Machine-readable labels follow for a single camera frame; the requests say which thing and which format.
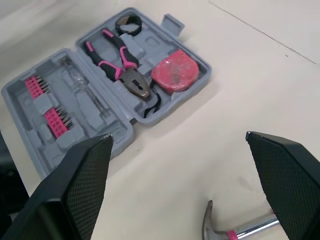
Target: black mesh panel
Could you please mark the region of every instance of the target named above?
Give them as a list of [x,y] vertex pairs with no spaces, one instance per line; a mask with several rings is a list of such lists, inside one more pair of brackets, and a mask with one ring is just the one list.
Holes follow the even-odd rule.
[[81,240],[90,240],[104,199],[110,148],[100,142],[91,148],[65,196],[67,211]]
[[266,198],[290,240],[320,240],[320,190],[281,145],[262,137],[247,139]]

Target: gray plastic case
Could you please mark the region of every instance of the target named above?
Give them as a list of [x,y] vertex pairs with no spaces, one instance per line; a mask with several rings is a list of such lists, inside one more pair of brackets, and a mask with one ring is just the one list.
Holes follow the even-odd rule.
[[[101,29],[107,27],[115,33],[115,22],[128,15],[141,17],[142,31],[136,36],[123,34],[120,37],[131,54],[139,60],[138,71],[146,77],[148,83],[152,80],[152,69],[177,49],[186,52],[199,66],[198,80],[186,91],[168,94],[156,86],[162,99],[161,107],[147,118],[143,117],[143,113],[156,103],[157,97],[153,94],[145,102],[131,94],[120,81],[112,82],[93,64],[82,48],[85,41],[90,41],[103,59],[122,67],[119,52],[102,36]],[[84,139],[111,133],[114,138],[111,157],[119,155],[134,140],[131,120],[152,126],[208,83],[211,67],[177,39],[183,28],[184,25],[169,14],[164,16],[159,26],[135,8],[127,8],[80,37],[75,43],[76,52],[62,49],[3,87],[3,98],[42,179],[59,165],[72,145]],[[87,79],[88,87],[107,110],[107,118],[101,116],[89,96],[74,84],[61,65],[65,57],[69,57]],[[32,75],[40,75],[48,82],[51,93],[33,100],[24,83]],[[71,117],[73,127],[56,139],[43,114],[52,107],[61,106]]]

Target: table surface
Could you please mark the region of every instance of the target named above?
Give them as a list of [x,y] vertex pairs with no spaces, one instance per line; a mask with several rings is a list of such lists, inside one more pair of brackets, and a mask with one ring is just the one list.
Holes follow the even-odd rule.
[[[59,49],[74,49],[79,36],[126,7],[138,8],[159,24],[164,14],[175,16],[186,26],[180,40],[212,66],[209,84],[170,116],[153,127],[134,125],[134,142],[110,162],[93,240],[200,240],[209,199],[219,231],[270,212],[246,131],[300,142],[320,159],[320,68],[315,64],[320,53],[319,46],[308,44],[311,34],[320,36],[313,31],[319,19],[308,23],[309,35],[303,24],[297,25],[287,46],[288,36],[278,33],[290,23],[281,21],[279,11],[292,19],[295,11],[263,0],[270,2],[271,15],[272,4],[280,8],[279,23],[268,24],[265,14],[257,14],[261,8],[248,10],[250,0],[241,7],[233,7],[234,2],[0,1],[1,88]],[[295,0],[302,14],[313,7],[307,2]],[[301,34],[307,35],[305,41]],[[0,130],[31,194],[40,178],[2,97]],[[287,237],[277,226],[251,239]]]

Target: black carrying strap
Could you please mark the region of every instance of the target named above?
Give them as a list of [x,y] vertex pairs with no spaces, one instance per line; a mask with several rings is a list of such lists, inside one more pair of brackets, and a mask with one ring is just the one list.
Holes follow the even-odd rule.
[[157,92],[157,90],[155,89],[155,85],[156,85],[156,82],[152,80],[152,82],[150,84],[150,89],[156,94],[156,97],[158,98],[158,100],[156,101],[155,105],[144,110],[144,114],[143,114],[144,119],[148,116],[148,113],[152,109],[154,109],[153,113],[155,113],[160,109],[160,106],[161,106],[161,97],[160,97],[159,93]]
[[[129,25],[129,24],[135,24],[138,27],[132,31],[121,29],[121,26]],[[132,36],[136,36],[142,30],[142,20],[139,16],[135,16],[135,15],[121,17],[118,21],[115,22],[115,30],[120,36],[122,34],[129,34]]]

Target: case latch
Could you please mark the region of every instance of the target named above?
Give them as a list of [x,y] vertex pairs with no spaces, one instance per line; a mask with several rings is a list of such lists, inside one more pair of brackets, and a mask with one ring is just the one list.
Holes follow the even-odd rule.
[[174,37],[179,37],[181,31],[185,28],[185,25],[177,20],[174,16],[166,14],[163,17],[161,27],[165,28]]

